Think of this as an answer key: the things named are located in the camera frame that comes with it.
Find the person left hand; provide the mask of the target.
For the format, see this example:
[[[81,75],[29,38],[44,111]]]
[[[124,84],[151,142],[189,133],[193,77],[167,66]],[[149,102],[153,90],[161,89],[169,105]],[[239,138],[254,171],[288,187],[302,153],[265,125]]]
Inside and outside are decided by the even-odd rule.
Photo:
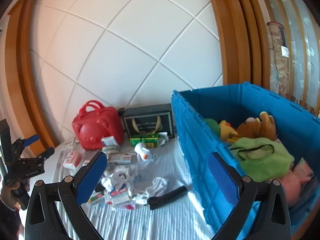
[[[30,179],[15,181],[9,186],[6,186],[3,180],[1,180],[1,201],[12,210],[20,210],[21,205],[18,203],[16,197],[13,196],[12,191],[18,189],[20,184],[24,185],[25,190],[28,192],[30,190]]]

